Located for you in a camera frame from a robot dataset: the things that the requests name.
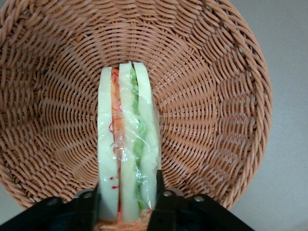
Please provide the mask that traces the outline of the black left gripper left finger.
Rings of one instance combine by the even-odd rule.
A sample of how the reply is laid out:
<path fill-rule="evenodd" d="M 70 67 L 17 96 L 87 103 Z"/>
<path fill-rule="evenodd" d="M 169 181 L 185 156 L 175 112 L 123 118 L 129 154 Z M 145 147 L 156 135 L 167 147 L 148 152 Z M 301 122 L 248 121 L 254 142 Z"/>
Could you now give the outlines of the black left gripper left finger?
<path fill-rule="evenodd" d="M 99 186 L 70 202 L 48 197 L 4 223 L 6 231 L 92 231 L 98 220 Z"/>

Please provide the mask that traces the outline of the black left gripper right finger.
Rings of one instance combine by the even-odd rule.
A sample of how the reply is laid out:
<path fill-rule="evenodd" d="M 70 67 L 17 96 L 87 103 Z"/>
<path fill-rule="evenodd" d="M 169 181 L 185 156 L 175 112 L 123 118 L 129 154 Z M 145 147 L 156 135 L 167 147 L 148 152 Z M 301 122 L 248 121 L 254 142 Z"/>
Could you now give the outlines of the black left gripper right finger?
<path fill-rule="evenodd" d="M 157 171 L 157 201 L 148 231 L 251 231 L 252 228 L 206 194 L 184 198 L 182 191 L 166 188 Z"/>

